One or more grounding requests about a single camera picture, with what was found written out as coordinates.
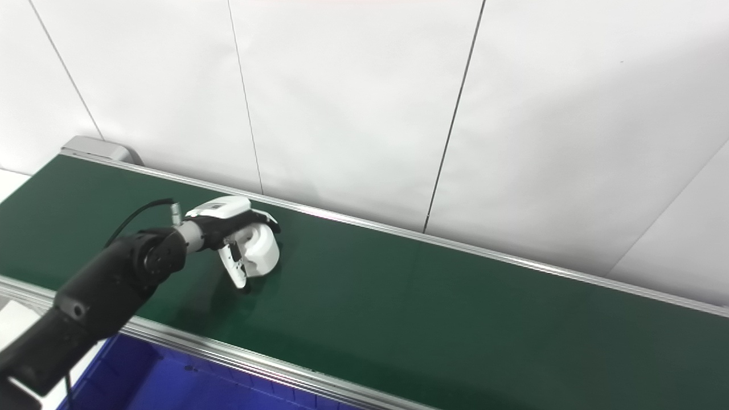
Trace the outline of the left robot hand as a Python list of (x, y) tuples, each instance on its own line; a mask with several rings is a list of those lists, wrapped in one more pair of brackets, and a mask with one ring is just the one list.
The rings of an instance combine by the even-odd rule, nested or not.
[(280, 259), (278, 221), (253, 208), (244, 196), (222, 196), (198, 205), (185, 213), (177, 231), (187, 253), (216, 251), (238, 290), (245, 290), (250, 278), (270, 273)]

